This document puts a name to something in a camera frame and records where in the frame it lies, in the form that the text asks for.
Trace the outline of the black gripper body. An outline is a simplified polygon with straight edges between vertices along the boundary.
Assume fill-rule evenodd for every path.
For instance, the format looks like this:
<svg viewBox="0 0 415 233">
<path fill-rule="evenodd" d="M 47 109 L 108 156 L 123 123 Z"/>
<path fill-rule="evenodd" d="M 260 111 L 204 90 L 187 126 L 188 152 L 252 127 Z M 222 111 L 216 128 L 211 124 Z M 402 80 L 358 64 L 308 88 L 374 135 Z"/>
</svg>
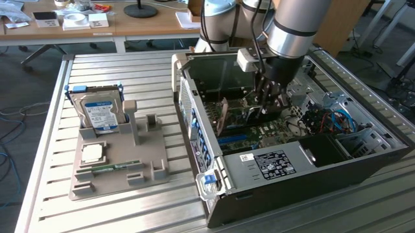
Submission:
<svg viewBox="0 0 415 233">
<path fill-rule="evenodd" d="M 274 56 L 264 59 L 264 71 L 259 81 L 260 92 L 267 97 L 286 93 L 287 85 L 292 81 L 304 55 L 298 58 Z"/>
</svg>

